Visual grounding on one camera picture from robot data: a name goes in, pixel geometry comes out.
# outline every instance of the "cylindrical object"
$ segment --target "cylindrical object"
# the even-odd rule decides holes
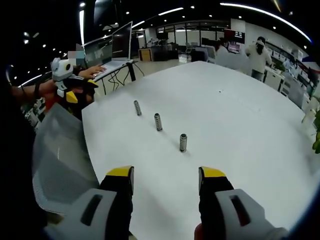
[[[134,107],[135,107],[135,110],[136,110],[136,114],[137,114],[138,116],[141,116],[142,113],[141,113],[141,109],[140,109],[140,106],[139,106],[138,101],[135,100],[133,103],[134,103]]]
[[[180,135],[180,151],[185,152],[187,150],[187,134],[182,133]]]
[[[159,113],[154,115],[155,126],[158,131],[162,131],[162,124]]]

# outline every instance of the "hand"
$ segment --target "hand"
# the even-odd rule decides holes
[[[105,70],[106,69],[101,65],[92,66],[92,67],[89,67],[87,70],[83,70],[83,71],[79,72],[78,76],[85,78],[85,79],[93,79],[94,74],[98,74],[98,73],[103,72]]]

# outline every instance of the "ceiling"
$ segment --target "ceiling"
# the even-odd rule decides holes
[[[307,46],[306,52],[320,63],[320,35],[315,26],[316,2],[276,0],[45,0],[45,1],[10,1],[3,19],[6,26],[4,33],[5,60],[10,68],[12,84],[19,85],[25,81],[44,74],[50,70],[50,62],[63,53],[75,50],[76,43],[81,43],[79,28],[80,3],[85,2],[84,41],[109,34],[103,31],[106,25],[129,21],[133,24],[145,21],[137,28],[159,27],[181,21],[195,20],[229,20],[242,16],[242,20],[273,30],[288,38],[300,47]],[[311,39],[308,42],[300,33],[281,21],[252,10],[220,6],[220,2],[244,4],[276,14],[297,26]],[[162,16],[158,14],[183,7],[183,10]]]

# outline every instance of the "person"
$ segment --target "person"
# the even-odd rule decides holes
[[[268,50],[265,48],[266,39],[262,36],[258,37],[255,44],[245,49],[245,54],[249,57],[252,67],[251,77],[262,81],[265,73],[266,62],[271,65],[272,60]]]
[[[221,37],[215,48],[215,64],[228,68],[230,53],[228,51],[229,41]]]
[[[294,59],[289,59],[287,58],[284,63],[283,66],[285,68],[285,72],[291,74],[293,77],[297,78],[299,75],[299,69],[298,69],[298,64],[297,64],[297,60]]]

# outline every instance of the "window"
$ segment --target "window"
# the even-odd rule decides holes
[[[186,24],[186,37],[189,45],[200,46],[199,22],[188,22]]]
[[[177,24],[175,27],[175,43],[180,46],[185,46],[187,39],[186,39],[186,25],[184,23]]]
[[[216,39],[216,24],[214,22],[201,22],[201,39],[217,40]]]
[[[166,33],[168,33],[168,44],[169,43],[175,43],[176,42],[176,39],[175,39],[175,28],[174,26],[166,26],[164,28],[164,31]]]

